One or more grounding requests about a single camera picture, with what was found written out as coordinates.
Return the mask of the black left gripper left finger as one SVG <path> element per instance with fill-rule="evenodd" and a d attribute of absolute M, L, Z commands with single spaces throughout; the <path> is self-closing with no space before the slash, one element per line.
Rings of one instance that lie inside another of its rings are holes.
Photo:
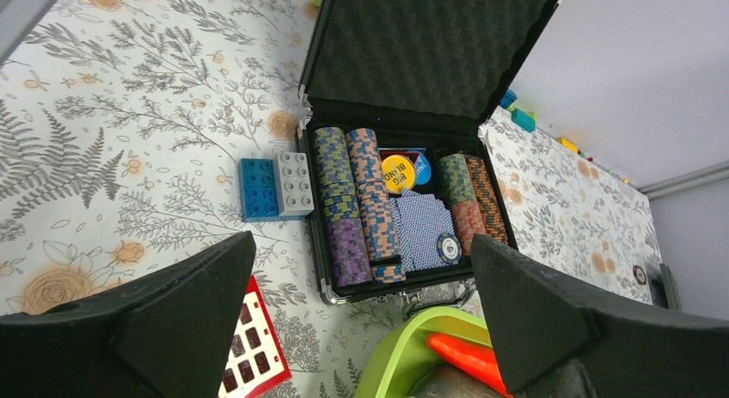
<path fill-rule="evenodd" d="M 255 253 L 240 232 L 113 289 L 3 316 L 2 396 L 215 396 Z"/>

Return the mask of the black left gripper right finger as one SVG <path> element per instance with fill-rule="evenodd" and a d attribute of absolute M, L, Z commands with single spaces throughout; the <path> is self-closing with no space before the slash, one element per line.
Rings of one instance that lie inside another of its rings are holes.
<path fill-rule="evenodd" d="M 472 267 L 516 397 L 725 397 L 728 324 L 616 295 L 478 235 Z"/>

